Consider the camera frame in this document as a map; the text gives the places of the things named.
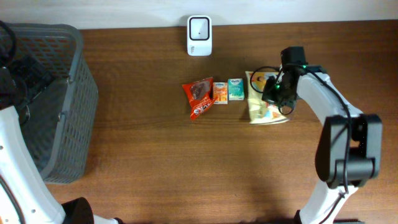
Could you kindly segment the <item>beige snack bag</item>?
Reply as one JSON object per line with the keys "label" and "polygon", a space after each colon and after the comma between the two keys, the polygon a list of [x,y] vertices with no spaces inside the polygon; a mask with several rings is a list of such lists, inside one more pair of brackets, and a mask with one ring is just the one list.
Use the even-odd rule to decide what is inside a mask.
{"label": "beige snack bag", "polygon": [[250,124],[278,124],[287,122],[288,117],[282,115],[278,107],[262,100],[262,91],[268,78],[275,78],[277,72],[245,71],[248,80],[248,107]]}

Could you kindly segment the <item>teal tissue pack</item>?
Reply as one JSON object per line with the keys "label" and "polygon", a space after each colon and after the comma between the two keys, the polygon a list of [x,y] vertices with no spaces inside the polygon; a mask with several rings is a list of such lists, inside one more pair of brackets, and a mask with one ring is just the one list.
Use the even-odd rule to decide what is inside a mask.
{"label": "teal tissue pack", "polygon": [[228,80],[228,99],[229,101],[241,101],[244,99],[244,83],[242,78]]}

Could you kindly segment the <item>orange tissue pack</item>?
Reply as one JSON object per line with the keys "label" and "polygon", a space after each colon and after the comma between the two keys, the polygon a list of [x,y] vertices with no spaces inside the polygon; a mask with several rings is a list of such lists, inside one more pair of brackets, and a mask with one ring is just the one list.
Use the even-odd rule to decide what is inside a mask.
{"label": "orange tissue pack", "polygon": [[226,105],[228,103],[228,84],[226,82],[213,83],[213,98],[215,104]]}

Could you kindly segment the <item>red snack bag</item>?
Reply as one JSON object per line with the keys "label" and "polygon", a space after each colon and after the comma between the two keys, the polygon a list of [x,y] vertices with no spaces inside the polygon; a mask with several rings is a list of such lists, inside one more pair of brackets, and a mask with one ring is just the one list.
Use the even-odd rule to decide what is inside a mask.
{"label": "red snack bag", "polygon": [[212,98],[212,87],[213,77],[182,85],[191,107],[190,119],[192,121],[208,111],[215,103],[215,99]]}

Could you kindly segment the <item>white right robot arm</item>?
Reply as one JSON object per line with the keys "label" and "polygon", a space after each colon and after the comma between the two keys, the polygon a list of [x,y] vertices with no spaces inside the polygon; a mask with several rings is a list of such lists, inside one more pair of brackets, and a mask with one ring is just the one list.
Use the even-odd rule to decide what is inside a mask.
{"label": "white right robot arm", "polygon": [[293,222],[333,223],[346,201],[379,175],[382,121],[353,106],[322,66],[307,62],[303,47],[287,47],[280,58],[279,72],[266,82],[262,100],[288,115],[302,99],[323,126],[315,154],[318,182]]}

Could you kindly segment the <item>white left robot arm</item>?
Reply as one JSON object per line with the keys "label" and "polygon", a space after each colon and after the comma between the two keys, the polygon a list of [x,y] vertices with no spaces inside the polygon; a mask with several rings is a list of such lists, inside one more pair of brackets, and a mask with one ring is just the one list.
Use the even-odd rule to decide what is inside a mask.
{"label": "white left robot arm", "polygon": [[97,105],[76,28],[1,23],[2,223],[108,222],[47,187],[85,173]]}

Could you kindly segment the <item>grey plastic mesh basket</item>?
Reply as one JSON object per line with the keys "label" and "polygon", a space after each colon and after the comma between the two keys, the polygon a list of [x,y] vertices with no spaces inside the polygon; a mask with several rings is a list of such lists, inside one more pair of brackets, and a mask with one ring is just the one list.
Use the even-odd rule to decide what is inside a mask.
{"label": "grey plastic mesh basket", "polygon": [[76,28],[1,23],[1,108],[16,109],[45,182],[69,184],[83,176],[97,105],[98,87]]}

